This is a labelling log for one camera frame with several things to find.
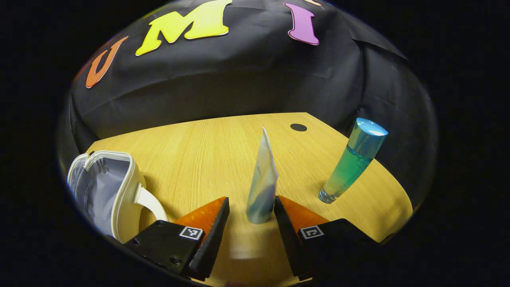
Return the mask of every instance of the white cosmetic bag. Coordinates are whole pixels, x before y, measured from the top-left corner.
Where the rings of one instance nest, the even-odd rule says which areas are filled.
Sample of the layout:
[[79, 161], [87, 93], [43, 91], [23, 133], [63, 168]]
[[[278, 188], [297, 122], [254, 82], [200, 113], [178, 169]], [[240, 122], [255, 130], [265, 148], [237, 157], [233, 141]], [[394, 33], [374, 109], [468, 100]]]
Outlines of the white cosmetic bag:
[[145, 189], [145, 179], [130, 154], [79, 155], [71, 164], [67, 184], [78, 208], [96, 228], [123, 244], [138, 234], [144, 206], [157, 220], [168, 221], [161, 203]]

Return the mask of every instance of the green liquid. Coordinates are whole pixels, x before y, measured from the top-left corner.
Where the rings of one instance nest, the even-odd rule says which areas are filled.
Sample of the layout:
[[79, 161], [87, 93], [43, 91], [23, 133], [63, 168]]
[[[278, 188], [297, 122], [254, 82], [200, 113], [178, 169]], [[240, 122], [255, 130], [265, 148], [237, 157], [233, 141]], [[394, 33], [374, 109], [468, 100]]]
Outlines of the green liquid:
[[325, 203], [332, 203], [360, 177], [372, 161], [349, 146], [345, 147], [335, 170], [319, 193], [319, 199]]

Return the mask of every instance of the white strap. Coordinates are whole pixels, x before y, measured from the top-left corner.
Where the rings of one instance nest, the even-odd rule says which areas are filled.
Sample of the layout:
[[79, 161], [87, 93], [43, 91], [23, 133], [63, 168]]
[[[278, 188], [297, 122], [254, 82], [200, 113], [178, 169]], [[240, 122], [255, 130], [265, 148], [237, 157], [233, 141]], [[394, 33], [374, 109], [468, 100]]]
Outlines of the white strap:
[[157, 220], [168, 221], [168, 216], [166, 215], [165, 209], [161, 203], [156, 197], [154, 197], [154, 195], [152, 195], [152, 193], [144, 189], [141, 184], [138, 184], [138, 190], [135, 195], [135, 203], [147, 207], [152, 213], [154, 213]]

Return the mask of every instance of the wooden tabletop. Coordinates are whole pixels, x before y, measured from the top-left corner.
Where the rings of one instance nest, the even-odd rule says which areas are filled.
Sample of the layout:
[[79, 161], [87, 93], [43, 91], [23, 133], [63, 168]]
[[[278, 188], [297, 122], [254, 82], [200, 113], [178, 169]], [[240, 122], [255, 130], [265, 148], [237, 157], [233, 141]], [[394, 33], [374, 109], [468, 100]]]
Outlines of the wooden tabletop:
[[[295, 131], [302, 124], [306, 131]], [[404, 189], [376, 160], [333, 204], [317, 194], [333, 172], [348, 139], [307, 113], [258, 114], [206, 119], [140, 130], [96, 141], [87, 151], [127, 152], [160, 200], [170, 221], [228, 196], [220, 250], [206, 284], [290, 285], [292, 276], [274, 214], [261, 225], [244, 213], [260, 139], [265, 127], [279, 174], [276, 194], [321, 216], [346, 218], [380, 242], [410, 218]], [[142, 211], [140, 230], [156, 219]]]

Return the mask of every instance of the yellow letter m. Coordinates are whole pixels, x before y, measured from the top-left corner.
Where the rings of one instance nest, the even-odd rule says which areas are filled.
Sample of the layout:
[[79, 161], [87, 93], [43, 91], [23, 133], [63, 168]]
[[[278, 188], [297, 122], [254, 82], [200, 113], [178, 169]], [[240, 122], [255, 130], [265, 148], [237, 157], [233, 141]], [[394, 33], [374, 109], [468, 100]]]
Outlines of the yellow letter m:
[[225, 35], [228, 27], [223, 25], [223, 10], [230, 3], [232, 0], [214, 0], [198, 6], [185, 17], [171, 12], [153, 20], [141, 47], [136, 50], [136, 56], [154, 51], [161, 45], [159, 32], [168, 43], [174, 43], [191, 23], [193, 26], [184, 34], [186, 39]]

